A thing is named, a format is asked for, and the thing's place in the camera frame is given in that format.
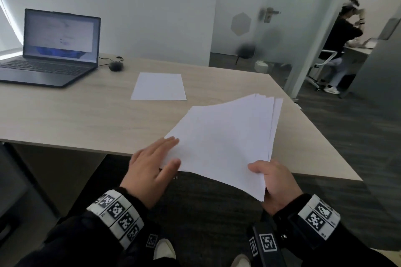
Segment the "fanned stack of white sheets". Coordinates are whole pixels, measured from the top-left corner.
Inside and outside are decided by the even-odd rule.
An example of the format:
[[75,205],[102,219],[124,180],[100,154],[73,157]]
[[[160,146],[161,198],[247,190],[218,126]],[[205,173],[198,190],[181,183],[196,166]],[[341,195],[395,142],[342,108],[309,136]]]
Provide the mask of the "fanned stack of white sheets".
[[282,105],[282,98],[255,93],[213,106],[193,106],[166,135],[179,143],[162,167],[178,158],[180,171],[233,186],[263,201],[263,175],[247,166],[270,161]]

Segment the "white office chair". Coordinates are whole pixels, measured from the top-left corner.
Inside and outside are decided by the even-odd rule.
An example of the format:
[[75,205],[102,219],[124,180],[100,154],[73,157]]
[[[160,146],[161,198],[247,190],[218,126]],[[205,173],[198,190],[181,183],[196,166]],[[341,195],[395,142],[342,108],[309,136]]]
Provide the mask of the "white office chair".
[[319,75],[323,69],[324,66],[326,66],[329,62],[331,62],[331,60],[337,55],[336,51],[332,51],[332,50],[327,50],[327,49],[322,49],[321,53],[328,53],[330,54],[329,57],[327,57],[326,60],[321,60],[320,58],[318,58],[318,60],[320,60],[321,62],[315,62],[310,68],[309,71],[305,77],[305,80],[310,83],[311,85],[314,86],[316,91],[320,91],[323,89],[323,85],[319,82]]

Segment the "person's left forearm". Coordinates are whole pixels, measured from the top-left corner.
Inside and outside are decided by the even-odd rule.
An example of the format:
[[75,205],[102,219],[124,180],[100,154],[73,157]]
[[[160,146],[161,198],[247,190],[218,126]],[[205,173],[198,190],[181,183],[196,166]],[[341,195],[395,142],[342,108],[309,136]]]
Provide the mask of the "person's left forearm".
[[[112,190],[122,193],[133,204],[145,224],[149,209],[126,189]],[[15,267],[115,267],[124,256],[132,256],[140,235],[124,250],[108,227],[86,209],[55,226],[42,247],[27,254]]]

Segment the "white hexagon sticker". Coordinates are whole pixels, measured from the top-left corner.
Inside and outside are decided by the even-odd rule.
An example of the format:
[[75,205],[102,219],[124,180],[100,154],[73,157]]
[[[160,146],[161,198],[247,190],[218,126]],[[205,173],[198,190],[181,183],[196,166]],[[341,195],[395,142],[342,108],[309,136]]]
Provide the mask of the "white hexagon sticker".
[[231,31],[236,36],[242,36],[250,31],[251,22],[251,18],[245,12],[241,12],[233,16],[231,21]]

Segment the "person's left hand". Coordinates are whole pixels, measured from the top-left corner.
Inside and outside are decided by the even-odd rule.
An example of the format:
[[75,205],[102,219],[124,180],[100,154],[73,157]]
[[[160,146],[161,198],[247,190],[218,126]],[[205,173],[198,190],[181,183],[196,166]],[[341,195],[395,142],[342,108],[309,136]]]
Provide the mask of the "person's left hand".
[[140,200],[147,209],[153,208],[169,183],[158,183],[158,176],[169,151],[179,143],[175,137],[160,138],[132,155],[126,175],[120,186]]

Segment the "single white paper sheet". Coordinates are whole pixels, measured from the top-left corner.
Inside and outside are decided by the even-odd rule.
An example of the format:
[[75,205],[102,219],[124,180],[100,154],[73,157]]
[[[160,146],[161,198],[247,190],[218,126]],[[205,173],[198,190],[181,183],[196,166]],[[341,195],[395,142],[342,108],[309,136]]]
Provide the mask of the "single white paper sheet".
[[182,75],[141,72],[138,75],[131,100],[187,100]]

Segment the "person's white shoe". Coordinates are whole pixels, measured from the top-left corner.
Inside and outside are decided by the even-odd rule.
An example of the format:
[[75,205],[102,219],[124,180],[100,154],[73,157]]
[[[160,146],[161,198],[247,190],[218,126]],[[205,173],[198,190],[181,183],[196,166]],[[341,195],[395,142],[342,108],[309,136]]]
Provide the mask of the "person's white shoe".
[[175,249],[172,243],[168,239],[160,239],[153,253],[153,260],[162,259],[162,258],[171,258],[177,259]]
[[239,254],[234,258],[230,267],[251,267],[251,262],[245,254]]

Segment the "person's right forearm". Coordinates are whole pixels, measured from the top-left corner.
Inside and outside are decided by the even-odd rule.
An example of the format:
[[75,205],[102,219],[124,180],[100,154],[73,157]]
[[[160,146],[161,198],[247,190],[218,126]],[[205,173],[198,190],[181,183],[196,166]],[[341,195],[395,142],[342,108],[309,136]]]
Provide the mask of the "person's right forearm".
[[341,222],[328,240],[320,238],[299,216],[312,195],[302,194],[273,215],[283,246],[302,261],[302,267],[397,267],[369,248]]

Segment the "dark grey laptop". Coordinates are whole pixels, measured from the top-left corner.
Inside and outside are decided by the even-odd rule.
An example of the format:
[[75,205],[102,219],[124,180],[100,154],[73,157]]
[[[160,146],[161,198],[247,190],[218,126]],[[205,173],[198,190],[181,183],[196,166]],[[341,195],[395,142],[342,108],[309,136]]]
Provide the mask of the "dark grey laptop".
[[23,53],[0,61],[0,82],[64,88],[99,66],[101,18],[25,9]]

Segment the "person's right hand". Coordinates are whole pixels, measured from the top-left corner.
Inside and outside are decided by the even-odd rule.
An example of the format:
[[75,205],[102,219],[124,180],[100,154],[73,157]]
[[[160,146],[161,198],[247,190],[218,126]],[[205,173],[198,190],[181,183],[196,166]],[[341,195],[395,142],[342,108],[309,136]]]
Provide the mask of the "person's right hand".
[[287,167],[275,159],[267,161],[263,209],[273,216],[303,194]]

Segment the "white marker wristband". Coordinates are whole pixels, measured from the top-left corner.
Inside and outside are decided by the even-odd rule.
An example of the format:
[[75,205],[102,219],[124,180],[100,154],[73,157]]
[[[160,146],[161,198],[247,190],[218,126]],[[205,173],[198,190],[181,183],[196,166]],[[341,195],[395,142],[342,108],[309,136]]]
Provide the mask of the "white marker wristband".
[[135,241],[144,221],[132,203],[116,190],[108,190],[87,207],[112,232],[124,250]]
[[341,216],[316,194],[299,211],[298,216],[323,240],[328,240],[340,223]]

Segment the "white background desk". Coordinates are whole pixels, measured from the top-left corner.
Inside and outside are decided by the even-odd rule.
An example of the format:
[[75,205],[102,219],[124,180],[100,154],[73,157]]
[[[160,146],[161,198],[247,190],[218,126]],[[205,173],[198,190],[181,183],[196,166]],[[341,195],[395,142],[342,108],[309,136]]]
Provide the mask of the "white background desk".
[[347,67],[347,74],[357,74],[363,67],[370,53],[376,47],[377,38],[369,38],[363,43],[352,43],[346,45],[343,53],[343,64]]

